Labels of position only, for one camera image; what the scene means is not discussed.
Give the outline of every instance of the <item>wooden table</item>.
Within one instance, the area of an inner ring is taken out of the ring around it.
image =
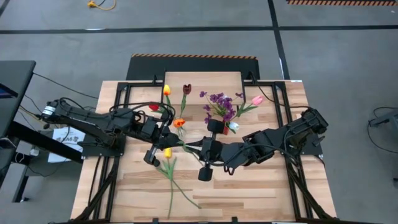
[[[97,113],[106,113],[109,107],[113,106],[117,83],[117,81],[103,82],[96,109]],[[302,82],[286,81],[286,87],[291,106],[308,105]],[[262,87],[262,89],[265,94],[272,97],[271,88]],[[245,91],[248,101],[257,95],[261,95],[258,87],[246,87]],[[161,88],[159,87],[134,88],[130,99],[131,102],[150,101],[154,100],[154,96],[158,99],[160,92]],[[187,101],[190,101],[190,98],[198,98],[198,96],[188,95]],[[174,103],[176,104],[177,114],[179,114],[180,102],[172,101],[172,104]],[[197,141],[203,136],[210,135],[206,130],[206,124],[203,122],[206,115],[201,108],[202,106],[187,105],[185,108],[183,117],[187,120],[184,124],[187,133],[183,140],[186,142]],[[293,119],[299,118],[301,111],[300,108],[292,108]],[[243,114],[236,122],[240,125],[236,134],[217,135],[217,140],[226,143],[241,142],[242,136],[249,133],[266,128],[278,128],[274,103],[264,99],[259,108]],[[158,217],[163,222],[167,220],[170,182],[156,171],[155,167],[143,161],[144,154],[149,148],[150,144],[148,143],[132,138],[127,139],[125,154],[122,156],[119,165],[111,216],[112,222],[151,222],[154,217]],[[164,160],[161,151],[157,153],[157,157]],[[178,158],[174,172],[176,183],[202,209],[194,207],[175,189],[172,213],[168,221],[228,222],[233,216],[237,216],[239,221],[247,222],[295,220],[285,162],[278,152],[275,152],[273,158],[262,164],[252,164],[249,167],[236,169],[233,176],[224,173],[221,167],[214,167],[213,179],[210,182],[201,182],[197,179],[201,165],[192,155],[176,147],[173,148],[173,157]],[[314,156],[302,156],[302,160],[309,191],[327,213],[335,216],[335,209],[322,163]],[[84,161],[71,218],[79,215],[88,203],[88,194],[96,161],[96,157]],[[99,174],[96,177],[94,193],[97,190],[98,181]],[[299,189],[297,189],[297,192],[300,210],[302,216],[305,217],[302,195]],[[107,198],[106,192],[103,197],[100,218],[104,217]]]

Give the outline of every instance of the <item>yellow tulip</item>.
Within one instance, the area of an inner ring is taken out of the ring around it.
[[[172,157],[172,148],[164,149],[164,157],[170,159]]]
[[[167,95],[170,95],[171,93],[172,93],[172,92],[171,92],[171,90],[170,90],[169,85],[164,85],[163,94],[165,94],[165,95],[167,96]]]

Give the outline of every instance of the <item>black-and-orange striped tape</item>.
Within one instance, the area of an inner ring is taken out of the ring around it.
[[[131,57],[186,57],[186,58],[241,58],[257,59],[255,56],[237,55],[189,55],[189,54],[132,54]]]
[[[287,4],[312,6],[398,6],[395,1],[304,1],[289,0]]]

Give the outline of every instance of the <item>orange tulip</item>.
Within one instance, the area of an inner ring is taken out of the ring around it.
[[[173,125],[176,128],[181,128],[183,124],[185,124],[185,120],[184,119],[175,119],[174,122],[173,122]]]
[[[163,94],[165,94],[166,96],[170,95],[172,93],[172,91],[170,90],[169,85],[164,85],[163,88]]]

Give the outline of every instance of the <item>tulip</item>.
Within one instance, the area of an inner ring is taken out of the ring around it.
[[[149,108],[153,111],[157,111],[159,109],[159,105],[149,105]]]
[[[237,131],[239,129],[239,125],[237,123],[235,123],[235,122],[230,122],[229,123],[229,128],[232,129],[232,130]]]
[[[164,149],[164,157],[170,159],[172,157],[172,148]]]
[[[166,96],[168,96],[168,95],[170,95],[171,93],[172,93],[172,92],[171,92],[171,90],[170,90],[169,85],[164,85],[164,87],[163,87],[163,94],[166,95]]]
[[[190,94],[190,93],[191,93],[191,90],[192,90],[191,84],[184,85],[184,86],[182,87],[182,91],[184,92],[185,95]]]
[[[185,120],[184,119],[175,119],[174,122],[173,122],[173,125],[176,128],[181,128],[183,124],[185,124]]]
[[[256,96],[251,100],[251,103],[255,106],[260,105],[262,102],[262,96]]]

